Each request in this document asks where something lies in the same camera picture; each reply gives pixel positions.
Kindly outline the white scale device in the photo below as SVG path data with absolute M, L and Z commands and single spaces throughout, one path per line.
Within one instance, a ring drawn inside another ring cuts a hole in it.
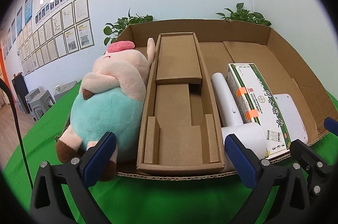
M 277 102 L 283 120 L 285 121 L 290 140 L 294 141 L 298 139 L 304 144 L 307 144 L 308 135 L 291 95 L 284 93 L 273 95 L 273 97 Z

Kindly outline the green table cloth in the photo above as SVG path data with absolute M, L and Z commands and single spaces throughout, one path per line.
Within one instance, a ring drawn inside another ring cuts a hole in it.
M 3 175 L 24 209 L 31 198 L 30 180 L 44 160 L 58 164 L 55 138 L 65 125 L 77 90 L 73 89 L 23 138 Z M 90 189 L 112 223 L 228 223 L 250 194 L 237 175 L 224 178 L 164 181 L 118 176 Z

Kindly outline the pink pig plush toy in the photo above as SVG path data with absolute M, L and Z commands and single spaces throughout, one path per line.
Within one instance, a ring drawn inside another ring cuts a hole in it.
M 99 180 L 113 180 L 117 164 L 136 158 L 147 83 L 155 56 L 155 41 L 142 54 L 132 41 L 110 44 L 81 80 L 69 125 L 56 141 L 60 162 L 68 163 L 96 146 L 106 132 L 116 137 L 116 149 L 103 164 Z

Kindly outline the framed certificates on wall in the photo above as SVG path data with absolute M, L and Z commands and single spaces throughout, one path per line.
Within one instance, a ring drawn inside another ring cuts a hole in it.
M 33 12 L 33 0 L 26 0 L 11 21 L 1 29 L 2 58 L 7 59 L 12 47 L 21 64 L 20 76 L 64 56 L 94 45 L 92 39 L 77 39 L 78 25 L 88 25 L 88 0 L 40 0 Z

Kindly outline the large open cardboard box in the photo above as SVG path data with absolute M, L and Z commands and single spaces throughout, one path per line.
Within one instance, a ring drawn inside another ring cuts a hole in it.
M 234 172 L 225 139 L 236 134 L 277 162 L 311 146 L 337 109 L 319 79 L 274 29 L 179 19 L 128 26 L 81 81 L 56 153 L 82 157 L 106 132 L 114 175 L 166 180 Z

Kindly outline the right potted green plant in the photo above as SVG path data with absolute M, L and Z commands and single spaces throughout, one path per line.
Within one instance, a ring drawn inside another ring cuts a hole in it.
M 218 12 L 216 15 L 220 16 L 220 19 L 224 21 L 241 21 L 248 22 L 257 25 L 271 26 L 271 22 L 266 19 L 260 12 L 250 11 L 244 8 L 244 3 L 240 2 L 236 4 L 236 9 L 224 8 L 228 13 Z

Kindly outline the grey stools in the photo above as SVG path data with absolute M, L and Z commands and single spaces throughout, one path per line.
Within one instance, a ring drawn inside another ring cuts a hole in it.
M 54 96 L 52 96 L 48 90 L 41 92 L 38 88 L 29 92 L 25 96 L 25 99 L 33 120 L 39 120 L 56 103 L 56 101 L 59 101 L 61 97 L 66 95 L 77 84 L 77 81 L 72 81 L 65 85 L 59 85 L 60 90 L 55 91 Z

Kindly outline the left potted green plant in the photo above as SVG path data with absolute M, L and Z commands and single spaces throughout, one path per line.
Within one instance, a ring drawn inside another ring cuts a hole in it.
M 141 24 L 152 22 L 154 17 L 152 15 L 131 15 L 131 9 L 128 10 L 128 15 L 126 17 L 120 17 L 116 22 L 110 23 L 107 22 L 105 27 L 103 28 L 103 33 L 105 35 L 104 45 L 112 44 L 117 41 L 118 37 L 122 34 L 122 32 L 130 25 Z

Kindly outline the narrow brown cardboard tray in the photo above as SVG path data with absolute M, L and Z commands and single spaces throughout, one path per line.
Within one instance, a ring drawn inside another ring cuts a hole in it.
M 196 34 L 160 34 L 136 169 L 153 176 L 195 176 L 218 174 L 224 166 L 221 122 Z

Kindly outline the white hair dryer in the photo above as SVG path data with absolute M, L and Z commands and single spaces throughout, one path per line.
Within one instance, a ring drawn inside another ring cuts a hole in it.
M 235 134 L 242 144 L 251 149 L 259 159 L 265 158 L 267 140 L 258 123 L 244 123 L 230 88 L 222 73 L 214 73 L 211 83 L 222 120 L 222 138 Z

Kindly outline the green white medicine box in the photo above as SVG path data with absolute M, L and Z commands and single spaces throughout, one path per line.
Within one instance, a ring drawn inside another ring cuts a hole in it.
M 267 82 L 255 64 L 228 64 L 227 84 L 244 123 L 258 123 L 265 133 L 265 157 L 289 152 L 291 140 L 281 111 Z

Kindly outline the potted green plant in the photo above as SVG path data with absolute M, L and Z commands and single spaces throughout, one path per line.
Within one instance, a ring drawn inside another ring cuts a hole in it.
M 266 19 L 260 12 L 250 11 L 244 8 L 244 3 L 240 2 L 236 4 L 236 9 L 224 8 L 228 13 L 218 12 L 216 15 L 220 16 L 220 19 L 224 21 L 241 21 L 248 22 L 257 25 L 271 26 L 271 22 Z
M 118 37 L 122 34 L 122 32 L 130 25 L 141 24 L 152 22 L 154 17 L 152 15 L 131 15 L 131 9 L 128 10 L 128 15 L 126 17 L 120 17 L 116 22 L 110 23 L 107 22 L 105 27 L 103 28 L 103 33 L 105 35 L 104 45 L 112 44 L 117 41 Z

